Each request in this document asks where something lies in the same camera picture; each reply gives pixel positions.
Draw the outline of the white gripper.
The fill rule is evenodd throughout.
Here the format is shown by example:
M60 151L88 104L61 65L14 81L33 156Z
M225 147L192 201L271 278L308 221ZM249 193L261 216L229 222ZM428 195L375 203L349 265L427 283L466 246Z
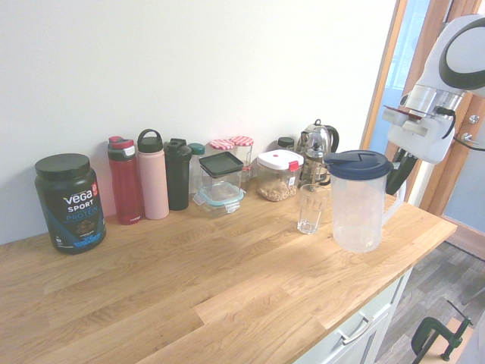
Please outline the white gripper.
M393 157L393 170L386 179L386 193L394 195L410 175L418 159L440 163L452 142L455 129L449 118L411 118L408 115L387 115L391 123L388 140L400 147Z

